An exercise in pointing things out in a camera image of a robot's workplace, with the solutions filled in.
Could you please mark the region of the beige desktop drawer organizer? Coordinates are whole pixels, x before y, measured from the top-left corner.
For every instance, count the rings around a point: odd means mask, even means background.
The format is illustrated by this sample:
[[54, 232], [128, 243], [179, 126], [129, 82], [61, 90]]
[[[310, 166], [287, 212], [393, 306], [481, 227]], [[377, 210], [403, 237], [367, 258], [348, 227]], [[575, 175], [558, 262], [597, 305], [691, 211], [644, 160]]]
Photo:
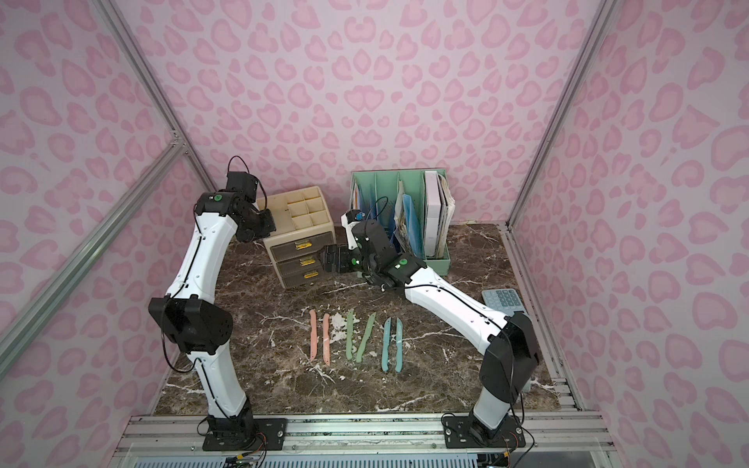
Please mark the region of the beige desktop drawer organizer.
[[318, 254], [335, 244], [335, 228], [320, 187], [271, 195], [268, 208], [276, 230], [263, 244], [282, 286], [290, 289], [322, 278]]

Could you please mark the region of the teal knife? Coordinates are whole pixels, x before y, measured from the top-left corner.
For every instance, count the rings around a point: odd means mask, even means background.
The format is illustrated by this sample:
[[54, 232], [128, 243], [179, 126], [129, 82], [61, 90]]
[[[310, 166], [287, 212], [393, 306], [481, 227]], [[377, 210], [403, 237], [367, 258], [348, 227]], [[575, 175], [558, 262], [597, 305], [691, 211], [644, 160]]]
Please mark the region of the teal knife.
[[382, 327], [382, 360], [380, 360], [380, 366], [382, 366], [383, 372], [388, 372], [388, 369], [389, 369], [390, 339], [391, 339], [391, 319], [387, 318]]
[[396, 321], [396, 367], [397, 374], [403, 370], [403, 323], [399, 318]]

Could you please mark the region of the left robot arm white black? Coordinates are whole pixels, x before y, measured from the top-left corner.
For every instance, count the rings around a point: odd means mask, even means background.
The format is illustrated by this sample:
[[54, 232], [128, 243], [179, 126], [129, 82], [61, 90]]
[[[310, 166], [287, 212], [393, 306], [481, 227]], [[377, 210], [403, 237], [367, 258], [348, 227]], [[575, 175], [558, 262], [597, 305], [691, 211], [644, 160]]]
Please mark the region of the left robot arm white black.
[[230, 312], [215, 304], [218, 273], [230, 242], [247, 243], [269, 236], [275, 222], [269, 209], [256, 206], [263, 189], [248, 172], [227, 173], [225, 189], [203, 193], [193, 208], [194, 231], [185, 259], [165, 296], [152, 298], [148, 312], [164, 339], [187, 356], [208, 401], [211, 436], [254, 436], [249, 397], [232, 363]]

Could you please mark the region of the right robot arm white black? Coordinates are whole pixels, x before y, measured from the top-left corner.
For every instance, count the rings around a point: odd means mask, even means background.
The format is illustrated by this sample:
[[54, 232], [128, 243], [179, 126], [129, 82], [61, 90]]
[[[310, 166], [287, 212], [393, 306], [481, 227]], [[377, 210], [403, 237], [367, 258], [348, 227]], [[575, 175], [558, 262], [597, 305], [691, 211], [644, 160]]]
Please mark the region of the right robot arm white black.
[[424, 261], [399, 252], [377, 220], [359, 210], [341, 217], [344, 245], [327, 245], [319, 255], [325, 271], [357, 272], [382, 291], [405, 299], [442, 319], [483, 356], [480, 396], [468, 417], [447, 425], [468, 442], [490, 447], [502, 434], [522, 436], [512, 410], [540, 364], [540, 344], [530, 317], [522, 311], [489, 308], [452, 286]]

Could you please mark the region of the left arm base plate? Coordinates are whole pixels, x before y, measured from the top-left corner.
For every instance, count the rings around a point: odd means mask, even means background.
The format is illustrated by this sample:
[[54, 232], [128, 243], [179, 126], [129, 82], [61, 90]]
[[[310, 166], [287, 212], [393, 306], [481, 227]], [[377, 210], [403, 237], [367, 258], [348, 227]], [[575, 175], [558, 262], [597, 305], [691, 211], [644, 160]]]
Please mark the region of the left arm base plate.
[[282, 450], [286, 437], [286, 418], [216, 418], [209, 415], [204, 452], [252, 452]]

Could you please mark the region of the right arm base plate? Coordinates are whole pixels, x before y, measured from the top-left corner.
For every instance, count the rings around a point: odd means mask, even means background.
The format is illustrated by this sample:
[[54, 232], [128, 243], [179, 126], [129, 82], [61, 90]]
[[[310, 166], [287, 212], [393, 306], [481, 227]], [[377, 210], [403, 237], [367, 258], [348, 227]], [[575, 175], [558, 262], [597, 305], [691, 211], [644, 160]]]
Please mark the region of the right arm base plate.
[[485, 427], [472, 413], [454, 415], [444, 413], [440, 418], [448, 449], [509, 449], [511, 452], [526, 446], [520, 420], [505, 415], [495, 429]]

